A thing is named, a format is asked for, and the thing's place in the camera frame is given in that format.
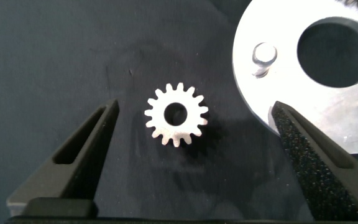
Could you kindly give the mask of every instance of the table surface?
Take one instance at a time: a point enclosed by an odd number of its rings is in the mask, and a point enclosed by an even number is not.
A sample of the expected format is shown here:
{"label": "table surface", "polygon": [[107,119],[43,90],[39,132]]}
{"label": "table surface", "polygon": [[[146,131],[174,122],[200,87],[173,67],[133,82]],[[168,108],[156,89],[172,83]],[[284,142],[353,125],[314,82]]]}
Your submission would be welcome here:
{"label": "table surface", "polygon": [[[0,223],[6,198],[108,99],[119,115],[95,196],[101,217],[311,220],[279,138],[232,74],[249,1],[0,1]],[[203,137],[175,149],[148,98],[204,95]]]}

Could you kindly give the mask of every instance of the metal plate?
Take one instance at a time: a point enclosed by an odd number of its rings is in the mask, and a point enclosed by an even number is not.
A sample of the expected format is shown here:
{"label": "metal plate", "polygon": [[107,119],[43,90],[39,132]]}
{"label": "metal plate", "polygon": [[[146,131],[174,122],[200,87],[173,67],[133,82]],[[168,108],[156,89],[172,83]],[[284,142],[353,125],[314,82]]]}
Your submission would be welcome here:
{"label": "metal plate", "polygon": [[[281,101],[294,107],[347,152],[357,154],[358,83],[345,88],[319,84],[303,71],[297,56],[302,33],[315,22],[332,17],[358,23],[358,7],[335,0],[252,1],[234,40],[234,75],[250,109],[275,132],[270,110],[276,101]],[[278,57],[266,76],[256,78],[252,75],[252,53],[261,42],[274,45]]]}

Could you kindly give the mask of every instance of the metal pin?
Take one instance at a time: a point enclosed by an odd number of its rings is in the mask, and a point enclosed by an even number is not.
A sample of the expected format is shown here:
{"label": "metal pin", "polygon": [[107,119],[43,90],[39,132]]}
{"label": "metal pin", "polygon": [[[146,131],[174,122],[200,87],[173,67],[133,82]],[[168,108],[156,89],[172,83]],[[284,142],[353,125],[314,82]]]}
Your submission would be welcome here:
{"label": "metal pin", "polygon": [[270,66],[276,61],[277,49],[268,43],[260,43],[256,45],[252,60],[257,66],[256,71],[253,73],[256,77],[264,77],[269,71]]}

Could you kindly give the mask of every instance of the white gear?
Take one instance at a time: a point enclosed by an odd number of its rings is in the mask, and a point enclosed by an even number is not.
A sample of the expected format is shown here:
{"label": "white gear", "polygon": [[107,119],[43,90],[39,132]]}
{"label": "white gear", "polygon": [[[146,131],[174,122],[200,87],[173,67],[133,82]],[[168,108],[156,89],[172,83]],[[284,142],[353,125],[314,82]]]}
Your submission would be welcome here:
{"label": "white gear", "polygon": [[[201,136],[201,130],[198,125],[206,125],[208,121],[200,115],[208,112],[208,107],[199,106],[204,97],[202,95],[193,97],[195,91],[194,87],[190,87],[187,91],[183,90],[183,83],[179,83],[176,90],[173,90],[171,84],[167,84],[167,92],[163,93],[161,90],[156,89],[155,94],[158,99],[150,98],[147,102],[153,106],[153,109],[144,111],[146,116],[152,117],[152,120],[146,123],[146,127],[155,127],[152,134],[153,138],[162,135],[162,144],[166,145],[169,139],[173,139],[173,145],[179,147],[180,139],[184,139],[187,144],[191,144],[190,134]],[[164,117],[166,108],[173,103],[183,105],[187,112],[186,120],[174,126],[169,124]]]}

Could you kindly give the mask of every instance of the center hole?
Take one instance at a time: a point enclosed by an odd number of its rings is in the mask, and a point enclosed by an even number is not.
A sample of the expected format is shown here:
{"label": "center hole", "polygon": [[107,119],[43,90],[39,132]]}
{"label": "center hole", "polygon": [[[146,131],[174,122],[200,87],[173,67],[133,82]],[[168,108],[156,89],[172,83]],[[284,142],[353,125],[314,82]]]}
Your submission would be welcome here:
{"label": "center hole", "polygon": [[173,126],[179,126],[186,121],[187,110],[180,103],[171,103],[164,111],[164,118]]}
{"label": "center hole", "polygon": [[358,22],[331,17],[315,22],[301,35],[298,60],[314,81],[330,87],[358,83]]}

